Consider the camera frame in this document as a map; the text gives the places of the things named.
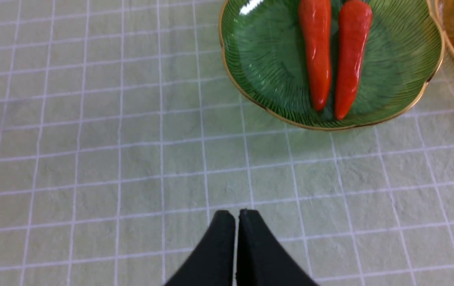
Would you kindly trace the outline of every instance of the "pepper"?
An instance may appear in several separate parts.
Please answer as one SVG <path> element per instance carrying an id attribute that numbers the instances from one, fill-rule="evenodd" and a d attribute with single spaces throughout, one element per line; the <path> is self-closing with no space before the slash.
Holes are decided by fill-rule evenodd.
<path id="1" fill-rule="evenodd" d="M 348 0 L 340 10 L 340 56 L 335 93 L 338 120 L 347 116 L 356 99 L 372 19 L 372 8 L 361 0 Z"/>
<path id="2" fill-rule="evenodd" d="M 331 0 L 301 0 L 298 17 L 305 40 L 311 102 L 319 112 L 331 87 Z"/>

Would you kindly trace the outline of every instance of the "light green table surface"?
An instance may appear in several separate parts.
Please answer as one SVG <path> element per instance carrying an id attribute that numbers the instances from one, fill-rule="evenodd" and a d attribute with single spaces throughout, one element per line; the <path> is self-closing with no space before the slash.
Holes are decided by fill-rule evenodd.
<path id="1" fill-rule="evenodd" d="M 0 286 L 157 286 L 255 208 L 322 286 L 454 286 L 454 65 L 377 127 L 296 129 L 222 67 L 222 1 L 0 0 Z"/>

